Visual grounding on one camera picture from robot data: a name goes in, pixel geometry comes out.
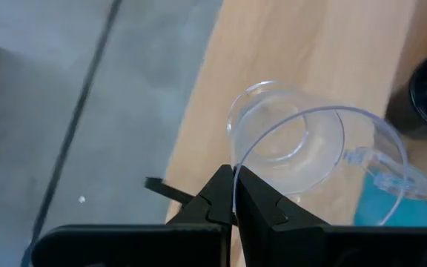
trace gray floor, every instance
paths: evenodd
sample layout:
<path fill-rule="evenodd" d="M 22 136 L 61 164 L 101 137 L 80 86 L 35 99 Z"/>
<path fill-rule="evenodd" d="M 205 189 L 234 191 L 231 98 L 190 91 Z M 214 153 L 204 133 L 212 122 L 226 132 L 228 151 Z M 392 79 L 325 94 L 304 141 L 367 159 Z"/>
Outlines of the gray floor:
<path fill-rule="evenodd" d="M 168 201 L 144 177 L 165 172 L 220 5 L 122 2 L 43 232 L 163 222 Z M 110 6 L 0 0 L 0 266 L 30 242 Z"/>

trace blue cloth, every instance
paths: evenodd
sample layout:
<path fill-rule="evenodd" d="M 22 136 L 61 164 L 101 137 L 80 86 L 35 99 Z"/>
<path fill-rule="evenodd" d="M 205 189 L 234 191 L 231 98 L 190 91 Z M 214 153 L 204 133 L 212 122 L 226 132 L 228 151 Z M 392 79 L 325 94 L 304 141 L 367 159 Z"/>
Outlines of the blue cloth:
<path fill-rule="evenodd" d="M 363 192 L 355 212 L 355 225 L 377 225 L 396 202 L 397 197 L 374 185 L 373 177 L 365 178 Z M 427 201 L 403 197 L 397 210 L 385 225 L 427 226 Z"/>

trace black container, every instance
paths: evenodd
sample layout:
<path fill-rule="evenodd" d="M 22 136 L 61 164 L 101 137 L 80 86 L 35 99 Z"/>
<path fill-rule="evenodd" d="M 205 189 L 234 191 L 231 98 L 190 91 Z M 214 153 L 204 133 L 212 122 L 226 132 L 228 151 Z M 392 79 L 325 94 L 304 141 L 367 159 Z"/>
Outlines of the black container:
<path fill-rule="evenodd" d="M 413 72 L 408 87 L 390 98 L 385 117 L 403 135 L 427 139 L 427 59 Z"/>

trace wooden table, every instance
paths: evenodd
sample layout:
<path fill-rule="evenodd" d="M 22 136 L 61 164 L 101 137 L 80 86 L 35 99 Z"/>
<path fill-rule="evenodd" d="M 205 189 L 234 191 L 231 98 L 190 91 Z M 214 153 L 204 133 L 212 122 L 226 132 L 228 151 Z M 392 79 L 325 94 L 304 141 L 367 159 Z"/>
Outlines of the wooden table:
<path fill-rule="evenodd" d="M 166 181 L 196 194 L 229 163 L 228 109 L 257 82 L 292 82 L 383 115 L 426 56 L 427 0 L 224 0 Z M 427 171 L 427 143 L 408 144 Z M 178 207 L 171 203 L 168 218 Z M 244 265 L 240 256 L 234 234 L 232 265 Z"/>

